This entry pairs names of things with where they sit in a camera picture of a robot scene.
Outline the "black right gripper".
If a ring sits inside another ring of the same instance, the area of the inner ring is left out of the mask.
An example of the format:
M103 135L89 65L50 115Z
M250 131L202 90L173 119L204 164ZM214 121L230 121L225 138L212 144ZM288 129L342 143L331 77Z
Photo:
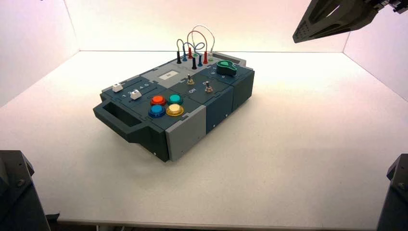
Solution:
M372 22L379 10L408 10L408 0L312 0L293 34L294 43L358 30Z

